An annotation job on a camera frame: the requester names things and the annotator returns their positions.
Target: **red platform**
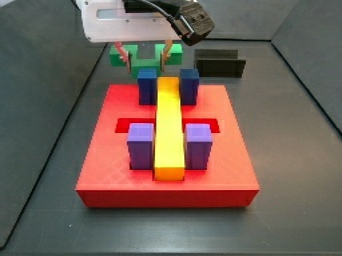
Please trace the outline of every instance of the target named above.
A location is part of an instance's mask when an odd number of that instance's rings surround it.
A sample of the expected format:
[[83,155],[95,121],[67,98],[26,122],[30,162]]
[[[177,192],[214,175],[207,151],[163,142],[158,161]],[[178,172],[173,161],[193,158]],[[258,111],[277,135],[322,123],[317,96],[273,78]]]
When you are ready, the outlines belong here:
[[151,122],[154,106],[139,106],[135,85],[108,89],[76,186],[88,207],[243,207],[259,184],[225,86],[201,86],[198,105],[183,107],[183,122],[209,121],[213,150],[207,171],[186,171],[182,182],[152,180],[152,171],[130,170],[127,124]]

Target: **yellow block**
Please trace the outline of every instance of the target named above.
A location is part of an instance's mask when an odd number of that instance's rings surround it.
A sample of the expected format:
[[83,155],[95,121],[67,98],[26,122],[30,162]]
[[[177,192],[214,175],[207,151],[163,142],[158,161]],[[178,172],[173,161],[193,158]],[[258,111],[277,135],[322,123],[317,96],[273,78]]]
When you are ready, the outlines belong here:
[[155,180],[182,181],[185,170],[179,79],[161,77],[158,79]]

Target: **gray surface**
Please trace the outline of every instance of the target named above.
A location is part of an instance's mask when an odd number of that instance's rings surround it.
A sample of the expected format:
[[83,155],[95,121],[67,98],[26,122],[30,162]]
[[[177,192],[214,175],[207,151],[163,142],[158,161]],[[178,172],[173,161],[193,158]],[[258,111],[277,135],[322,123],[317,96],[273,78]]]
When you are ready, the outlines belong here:
[[0,0],[0,7],[14,2],[14,0]]
[[215,22],[210,38],[271,40],[299,0],[199,0]]
[[102,53],[79,18],[67,0],[0,8],[0,247]]
[[342,132],[341,10],[341,0],[301,0],[273,43]]
[[[205,42],[238,49],[242,79],[227,84],[262,191],[246,209],[87,209],[74,191],[106,91],[130,83],[108,51],[72,113],[52,158],[3,251],[342,252],[342,143],[270,43]],[[185,67],[194,51],[186,48]],[[177,68],[169,74],[177,74]]]

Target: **navy blue block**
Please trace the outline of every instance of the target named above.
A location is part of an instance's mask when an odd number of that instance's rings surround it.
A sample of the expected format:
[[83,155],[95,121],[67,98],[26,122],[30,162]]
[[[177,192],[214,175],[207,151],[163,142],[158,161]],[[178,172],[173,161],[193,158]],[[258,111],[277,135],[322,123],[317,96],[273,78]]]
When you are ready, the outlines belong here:
[[181,69],[181,104],[195,106],[198,102],[199,73],[197,69]]
[[140,105],[156,105],[156,95],[158,95],[156,79],[158,79],[156,69],[152,69],[152,68],[140,69],[138,74]]

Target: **white robot part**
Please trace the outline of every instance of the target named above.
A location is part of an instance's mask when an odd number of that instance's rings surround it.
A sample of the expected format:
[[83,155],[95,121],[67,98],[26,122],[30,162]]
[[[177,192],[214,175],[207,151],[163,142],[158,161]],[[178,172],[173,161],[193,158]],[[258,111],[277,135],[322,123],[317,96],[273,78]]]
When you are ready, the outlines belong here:
[[122,0],[76,0],[86,37],[98,42],[179,40],[159,13],[126,13]]

